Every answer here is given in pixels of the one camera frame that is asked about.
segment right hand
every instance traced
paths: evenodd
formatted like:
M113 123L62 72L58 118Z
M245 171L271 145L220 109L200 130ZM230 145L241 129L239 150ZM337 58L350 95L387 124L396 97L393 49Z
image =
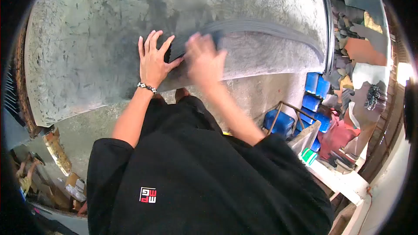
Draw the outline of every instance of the right hand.
M196 33L186 43L186 59L190 60L189 77L202 90L222 80L226 50L216 51L212 37Z

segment forearm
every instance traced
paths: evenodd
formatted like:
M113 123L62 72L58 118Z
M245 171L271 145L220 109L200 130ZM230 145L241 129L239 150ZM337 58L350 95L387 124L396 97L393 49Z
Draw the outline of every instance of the forearm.
M217 83L204 90L206 97L221 113L227 126L238 139L254 146L265 137L253 120L238 107L233 97L222 83Z
M137 88L132 100L116 121L112 138L119 139L132 145L138 144L147 111L153 92L144 88Z

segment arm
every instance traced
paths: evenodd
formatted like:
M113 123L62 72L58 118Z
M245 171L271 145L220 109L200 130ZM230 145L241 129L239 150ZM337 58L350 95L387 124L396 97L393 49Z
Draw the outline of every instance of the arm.
M165 52L170 47L174 36L169 37L161 48L157 50L157 39L162 34L163 31L155 32L154 30L148 35L145 44L143 44L142 37L139 37L138 41L138 50L141 61L139 70L141 82L154 88L158 88L167 74L173 68L180 65L183 60L182 58L178 58L170 64L164 62ZM135 148L141 135L145 112L147 111L152 96L153 92L138 87L132 100L129 102L128 107L116 121L112 132L112 138L125 141Z
M217 52L210 35L195 34L186 44L186 57L191 60L189 76L221 113L234 136L254 146L265 137L253 120L236 104L222 79L227 52Z

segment blue plastic container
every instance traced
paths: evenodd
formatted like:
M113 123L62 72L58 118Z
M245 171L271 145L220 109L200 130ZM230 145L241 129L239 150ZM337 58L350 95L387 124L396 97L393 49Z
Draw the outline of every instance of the blue plastic container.
M311 146L311 150L317 152L319 151L319 148L321 148L321 143L319 142L318 138L315 138Z
M306 123L305 121L303 121L303 124L305 125L305 128L308 127L310 124ZM298 134L300 134L300 132L302 131L302 127L300 126L299 121L296 123L296 129L295 132L293 133L294 136L297 136ZM321 148L321 143L319 142L318 138L315 138L315 140L313 141L313 144L311 146L311 150L314 152L319 151L319 148Z
M306 121L304 121L304 120L302 120L302 122L303 122L303 126L305 126L305 128L308 128L308 127L310 127L311 125L309 124L309 123L307 123ZM299 123L299 121L296 123L296 129L295 129L295 131L299 131L299 133L302 131L303 129L302 129L302 126L300 126L300 123Z
M302 106L308 108L312 112L316 112L318 110L320 102L321 100L314 96L305 95L302 100Z
M276 116L276 113L277 113L277 109L266 113L266 115L264 116L263 125L266 129L270 129L273 123L274 117ZM295 123L295 119L288 116L284 112L280 112L271 133L279 133L281 136L287 138L292 133L291 129L294 123Z
M315 112L313 112L313 111L311 111L311 110L309 110L308 108L305 108L305 107L302 107L302 109L301 109L302 111L304 111L304 112L306 112L307 114L309 114L311 117L314 117L315 118ZM312 124L314 121L313 121L313 119L311 119L311 118L309 118L309 117L307 117L306 115L304 115L304 114L300 114L300 118L303 120L303 121L305 121L305 122L307 122L307 123L309 123L309 124Z
M316 87L318 85L318 73L307 73L306 74L306 83L305 83L305 91L311 94L316 93Z
M320 96L322 99L325 99L327 97L327 94L329 92L329 87L331 86L331 83L328 81L325 81L322 76L318 78L318 83L316 86L316 96Z
M314 117L316 120L319 120L321 122L321 126L319 127L319 131L321 133L326 133L328 131L328 129L331 127L331 118L330 117L327 117L327 116L323 115L322 113L312 112L311 110L309 110L305 107L302 107L301 110L306 112L311 117ZM312 124L314 122L311 118L307 117L304 114L300 114L300 118L308 124Z

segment cardboard box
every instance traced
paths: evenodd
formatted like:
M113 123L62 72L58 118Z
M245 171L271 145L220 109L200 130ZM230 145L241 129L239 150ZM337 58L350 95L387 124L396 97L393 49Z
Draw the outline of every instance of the cardboard box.
M73 196L77 201L86 200L87 189L85 182L75 173L71 173L65 182L65 190Z
M78 212L82 206L83 206L83 202L79 202L76 199L73 200L73 210Z

